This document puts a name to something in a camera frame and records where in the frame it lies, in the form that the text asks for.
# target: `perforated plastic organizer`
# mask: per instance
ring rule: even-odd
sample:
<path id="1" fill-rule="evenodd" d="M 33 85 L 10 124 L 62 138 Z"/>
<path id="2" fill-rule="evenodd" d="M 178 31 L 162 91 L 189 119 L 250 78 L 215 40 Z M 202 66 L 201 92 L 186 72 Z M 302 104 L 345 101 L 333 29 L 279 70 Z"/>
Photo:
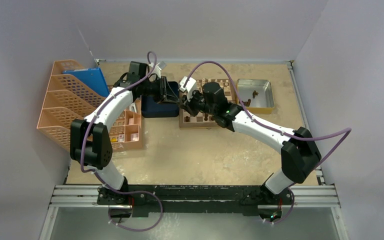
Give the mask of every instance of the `perforated plastic organizer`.
<path id="1" fill-rule="evenodd" d="M 36 127 L 67 151 L 70 151 L 71 122 L 91 114 L 105 100 L 105 97 L 98 95 L 75 76 L 61 74 L 76 69 L 84 67 L 75 60 L 53 63 Z M 113 152 L 143 147 L 140 99 L 134 104 L 135 112 L 124 110 L 109 131 Z"/>

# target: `blue book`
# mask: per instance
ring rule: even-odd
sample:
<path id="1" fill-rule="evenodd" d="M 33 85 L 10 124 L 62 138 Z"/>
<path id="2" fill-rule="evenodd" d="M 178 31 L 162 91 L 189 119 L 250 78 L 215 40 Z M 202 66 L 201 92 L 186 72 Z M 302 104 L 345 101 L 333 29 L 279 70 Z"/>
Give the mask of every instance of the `blue book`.
<path id="1" fill-rule="evenodd" d="M 71 74 L 102 97 L 108 97 L 110 91 L 104 79 L 100 67 L 63 71 L 63 74 Z"/>

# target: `wooden table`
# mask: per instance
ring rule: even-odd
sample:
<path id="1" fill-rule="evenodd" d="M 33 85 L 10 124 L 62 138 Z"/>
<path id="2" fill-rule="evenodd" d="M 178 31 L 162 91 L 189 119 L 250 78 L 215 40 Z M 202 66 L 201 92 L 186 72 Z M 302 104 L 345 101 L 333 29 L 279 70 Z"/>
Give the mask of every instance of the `wooden table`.
<path id="1" fill-rule="evenodd" d="M 195 63 L 168 63 L 162 71 L 168 81 L 180 81 Z M 261 118 L 298 129 L 303 126 L 289 70 L 284 64 L 223 64 L 232 78 L 265 79 L 272 85 L 275 109 Z M 107 83 L 128 71 L 128 63 L 101 63 Z M 195 79 L 225 79 L 216 65 L 201 66 Z M 144 148 L 115 152 L 112 161 L 130 184 L 260 185 L 281 167 L 281 156 L 254 138 L 222 128 L 179 129 L 179 119 L 143 119 Z M 98 184 L 71 161 L 67 184 Z M 305 185 L 318 185 L 313 172 Z"/>

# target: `dark blue tray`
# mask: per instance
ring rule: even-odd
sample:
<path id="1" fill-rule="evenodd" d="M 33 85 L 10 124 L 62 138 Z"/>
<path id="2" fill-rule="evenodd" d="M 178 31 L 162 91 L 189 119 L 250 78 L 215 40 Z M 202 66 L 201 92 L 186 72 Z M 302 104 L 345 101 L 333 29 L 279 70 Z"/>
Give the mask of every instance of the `dark blue tray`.
<path id="1" fill-rule="evenodd" d="M 175 81 L 169 81 L 171 89 L 179 95 L 179 84 Z M 157 104 L 153 97 L 142 97 L 142 116 L 144 118 L 175 118 L 179 115 L 179 106 L 174 103 Z"/>

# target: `beige table surface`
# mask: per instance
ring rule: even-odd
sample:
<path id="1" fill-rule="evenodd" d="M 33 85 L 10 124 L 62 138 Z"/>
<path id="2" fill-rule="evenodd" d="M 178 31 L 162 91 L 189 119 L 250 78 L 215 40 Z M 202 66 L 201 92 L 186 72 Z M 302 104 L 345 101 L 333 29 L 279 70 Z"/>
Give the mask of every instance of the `beige table surface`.
<path id="1" fill-rule="evenodd" d="M 168 81 L 180 81 L 195 63 L 168 63 L 162 71 Z M 265 79 L 272 85 L 275 109 L 259 115 L 277 125 L 303 126 L 294 86 L 284 64 L 223 64 L 232 78 Z M 128 71 L 128 63 L 100 64 L 105 80 L 115 83 Z M 206 64 L 195 79 L 225 79 L 216 65 Z M 144 118 L 143 149 L 115 152 L 112 161 L 130 184 L 173 185 L 261 185 L 281 167 L 281 156 L 254 138 L 222 128 L 179 129 L 178 117 Z M 71 161 L 67 184 L 99 184 L 92 174 L 81 173 Z M 313 172 L 303 183 L 318 185 Z"/>

